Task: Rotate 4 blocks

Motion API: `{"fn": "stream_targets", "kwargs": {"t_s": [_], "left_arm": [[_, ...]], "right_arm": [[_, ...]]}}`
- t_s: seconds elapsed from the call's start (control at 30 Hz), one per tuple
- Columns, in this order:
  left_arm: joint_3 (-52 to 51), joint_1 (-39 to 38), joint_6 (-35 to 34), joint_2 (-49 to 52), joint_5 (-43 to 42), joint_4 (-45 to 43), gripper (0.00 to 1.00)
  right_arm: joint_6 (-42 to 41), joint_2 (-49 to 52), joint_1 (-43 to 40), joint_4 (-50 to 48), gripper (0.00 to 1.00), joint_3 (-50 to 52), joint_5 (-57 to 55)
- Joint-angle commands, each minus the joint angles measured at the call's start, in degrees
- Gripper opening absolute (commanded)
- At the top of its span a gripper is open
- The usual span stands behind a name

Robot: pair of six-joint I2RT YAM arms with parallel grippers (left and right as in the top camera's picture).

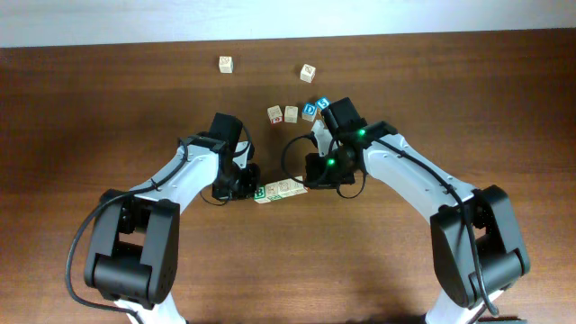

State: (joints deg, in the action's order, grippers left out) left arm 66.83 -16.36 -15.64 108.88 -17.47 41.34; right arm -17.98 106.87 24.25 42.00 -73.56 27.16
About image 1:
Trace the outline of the wooden letter I block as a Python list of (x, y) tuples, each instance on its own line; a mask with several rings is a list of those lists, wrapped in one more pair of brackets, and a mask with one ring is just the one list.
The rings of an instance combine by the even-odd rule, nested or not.
[(291, 182), (291, 192), (294, 195), (297, 194), (306, 194), (308, 192), (308, 188), (302, 184), (302, 176), (297, 176), (295, 180)]

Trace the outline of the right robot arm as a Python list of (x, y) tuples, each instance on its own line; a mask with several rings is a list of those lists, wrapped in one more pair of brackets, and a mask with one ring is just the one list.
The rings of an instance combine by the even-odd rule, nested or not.
[(498, 314), (494, 301), (530, 261), (509, 196), (491, 185), (479, 189), (420, 155), (385, 121), (368, 123), (349, 98), (320, 98), (321, 115), (306, 157), (306, 185), (334, 189), (362, 172), (388, 185), (429, 224), (434, 271), (441, 286), (426, 323), (475, 323)]

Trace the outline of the green letter B block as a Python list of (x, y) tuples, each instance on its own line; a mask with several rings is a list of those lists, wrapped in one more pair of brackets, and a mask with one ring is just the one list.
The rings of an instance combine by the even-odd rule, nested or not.
[(254, 195), (254, 201), (256, 203), (269, 203), (270, 199), (268, 198), (268, 195), (266, 194), (266, 188), (264, 186), (259, 186), (256, 191), (255, 191), (255, 195)]

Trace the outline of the wooden block green side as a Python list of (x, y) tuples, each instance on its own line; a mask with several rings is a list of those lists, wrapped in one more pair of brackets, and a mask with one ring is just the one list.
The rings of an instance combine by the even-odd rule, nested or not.
[(277, 182), (266, 184), (265, 185), (265, 198), (271, 202), (275, 200), (282, 199), (282, 196), (279, 194), (279, 184)]

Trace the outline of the wooden block blue side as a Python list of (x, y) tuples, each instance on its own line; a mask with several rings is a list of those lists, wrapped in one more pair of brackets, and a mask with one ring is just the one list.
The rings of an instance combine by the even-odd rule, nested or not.
[(292, 179), (284, 179), (277, 183), (278, 194), (285, 198), (294, 195), (294, 190), (297, 188), (297, 183)]

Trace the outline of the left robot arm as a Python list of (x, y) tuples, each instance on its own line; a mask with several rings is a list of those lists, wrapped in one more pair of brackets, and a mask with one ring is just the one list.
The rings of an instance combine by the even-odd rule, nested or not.
[(174, 157), (145, 183), (105, 192), (82, 228), (92, 224), (84, 280), (106, 311), (133, 323), (183, 323), (171, 290), (176, 279), (180, 216), (205, 187), (215, 205), (254, 196), (259, 167), (248, 131), (216, 113), (206, 132), (178, 141)]

